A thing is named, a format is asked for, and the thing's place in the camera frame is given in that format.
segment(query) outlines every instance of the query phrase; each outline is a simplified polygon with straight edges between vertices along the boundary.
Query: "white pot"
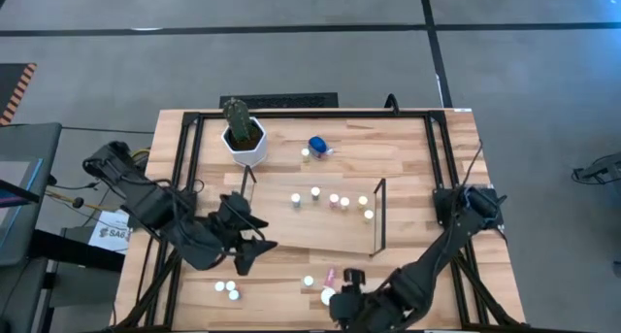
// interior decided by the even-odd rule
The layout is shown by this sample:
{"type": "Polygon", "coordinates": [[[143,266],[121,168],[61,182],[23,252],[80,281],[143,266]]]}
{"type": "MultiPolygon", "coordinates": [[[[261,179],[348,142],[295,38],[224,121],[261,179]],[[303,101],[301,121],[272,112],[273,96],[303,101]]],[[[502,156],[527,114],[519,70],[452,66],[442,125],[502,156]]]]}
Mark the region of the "white pot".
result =
{"type": "Polygon", "coordinates": [[[252,120],[254,124],[256,124],[256,126],[263,132],[263,136],[261,136],[261,140],[256,145],[254,150],[233,150],[231,146],[229,146],[229,142],[226,140],[226,133],[229,131],[228,125],[222,132],[222,141],[229,151],[231,151],[231,154],[233,154],[233,160],[237,164],[244,167],[248,165],[250,168],[254,168],[255,165],[261,163],[261,161],[268,155],[268,133],[256,117],[251,117],[250,120],[252,120]]]}

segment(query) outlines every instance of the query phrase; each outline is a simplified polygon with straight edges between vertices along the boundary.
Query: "white bottle cap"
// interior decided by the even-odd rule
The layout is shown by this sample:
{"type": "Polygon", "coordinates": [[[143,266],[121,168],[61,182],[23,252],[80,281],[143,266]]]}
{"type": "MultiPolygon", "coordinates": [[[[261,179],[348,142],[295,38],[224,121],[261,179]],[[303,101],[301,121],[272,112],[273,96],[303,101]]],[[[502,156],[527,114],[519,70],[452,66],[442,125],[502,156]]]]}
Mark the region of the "white bottle cap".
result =
{"type": "Polygon", "coordinates": [[[325,306],[330,306],[330,298],[337,293],[336,290],[330,287],[325,287],[321,291],[321,302],[325,306]]]}
{"type": "Polygon", "coordinates": [[[229,299],[235,301],[240,299],[240,292],[237,291],[236,289],[233,289],[229,292],[229,299]]]}
{"type": "Polygon", "coordinates": [[[233,290],[235,289],[235,283],[233,281],[229,281],[226,283],[226,290],[233,290]]]}
{"type": "Polygon", "coordinates": [[[304,277],[304,285],[305,286],[311,286],[314,283],[314,279],[312,278],[312,276],[305,276],[304,277]]]}
{"type": "Polygon", "coordinates": [[[215,291],[222,291],[224,290],[224,282],[218,281],[213,287],[215,288],[215,291]]]}

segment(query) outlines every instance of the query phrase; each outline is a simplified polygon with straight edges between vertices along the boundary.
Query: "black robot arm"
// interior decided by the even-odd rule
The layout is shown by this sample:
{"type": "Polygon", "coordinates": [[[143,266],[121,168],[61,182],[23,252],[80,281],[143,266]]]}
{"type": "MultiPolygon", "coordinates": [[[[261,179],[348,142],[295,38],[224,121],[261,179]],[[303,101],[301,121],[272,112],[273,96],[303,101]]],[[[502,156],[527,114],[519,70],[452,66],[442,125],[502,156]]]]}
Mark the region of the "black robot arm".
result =
{"type": "Polygon", "coordinates": [[[147,179],[135,168],[125,143],[103,146],[82,168],[114,191],[120,190],[125,198],[122,208],[131,220],[157,240],[173,244],[180,258],[197,270],[211,269],[231,255],[238,274],[247,275],[254,259],[277,245],[265,240],[259,229],[268,223],[250,213],[242,195],[220,195],[217,211],[196,217],[196,192],[179,191],[168,180],[147,179]],[[254,230],[259,239],[242,237],[246,230],[254,230]]]}
{"type": "Polygon", "coordinates": [[[359,283],[345,285],[330,299],[330,317],[349,332],[408,328],[429,312],[438,273],[484,226],[480,214],[463,210],[417,261],[396,269],[374,292],[361,293],[359,283]]]}

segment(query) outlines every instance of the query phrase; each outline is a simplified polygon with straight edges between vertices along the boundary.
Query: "gray floor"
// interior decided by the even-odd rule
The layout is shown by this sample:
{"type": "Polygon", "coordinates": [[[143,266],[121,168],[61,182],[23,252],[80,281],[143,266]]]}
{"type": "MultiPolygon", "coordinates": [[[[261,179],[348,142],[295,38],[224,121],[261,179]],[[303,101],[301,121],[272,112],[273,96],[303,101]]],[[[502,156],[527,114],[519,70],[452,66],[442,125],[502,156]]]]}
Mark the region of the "gray floor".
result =
{"type": "MultiPolygon", "coordinates": [[[[437,23],[621,21],[621,0],[431,1],[437,23]]],[[[419,0],[8,0],[0,10],[1,30],[423,20],[419,0]]],[[[526,318],[617,332],[621,279],[610,262],[621,250],[619,196],[577,185],[570,172],[621,148],[621,30],[439,38],[454,106],[474,109],[492,181],[509,196],[509,252],[526,318]]],[[[364,107],[393,92],[403,107],[441,105],[425,32],[4,37],[0,62],[38,64],[16,122],[149,131],[160,109],[215,108],[220,95],[244,93],[337,91],[342,106],[364,107]]],[[[151,137],[66,130],[54,174],[87,183],[78,163],[115,139],[137,148],[151,137]]],[[[83,221],[46,202],[40,225],[83,221]]],[[[54,330],[100,328],[109,314],[106,305],[77,308],[54,330]]]]}

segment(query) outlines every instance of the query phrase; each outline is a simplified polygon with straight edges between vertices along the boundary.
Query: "blue object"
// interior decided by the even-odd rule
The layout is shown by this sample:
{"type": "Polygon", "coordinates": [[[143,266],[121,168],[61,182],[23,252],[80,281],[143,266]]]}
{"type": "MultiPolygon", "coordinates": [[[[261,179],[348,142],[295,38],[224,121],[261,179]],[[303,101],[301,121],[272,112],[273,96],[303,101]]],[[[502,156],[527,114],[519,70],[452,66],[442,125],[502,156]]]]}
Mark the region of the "blue object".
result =
{"type": "Polygon", "coordinates": [[[317,136],[310,138],[309,147],[316,150],[318,153],[325,153],[328,150],[326,142],[317,136]]]}
{"type": "Polygon", "coordinates": [[[318,136],[313,136],[309,139],[309,150],[310,154],[316,158],[322,158],[324,155],[332,153],[325,140],[318,136]]]}

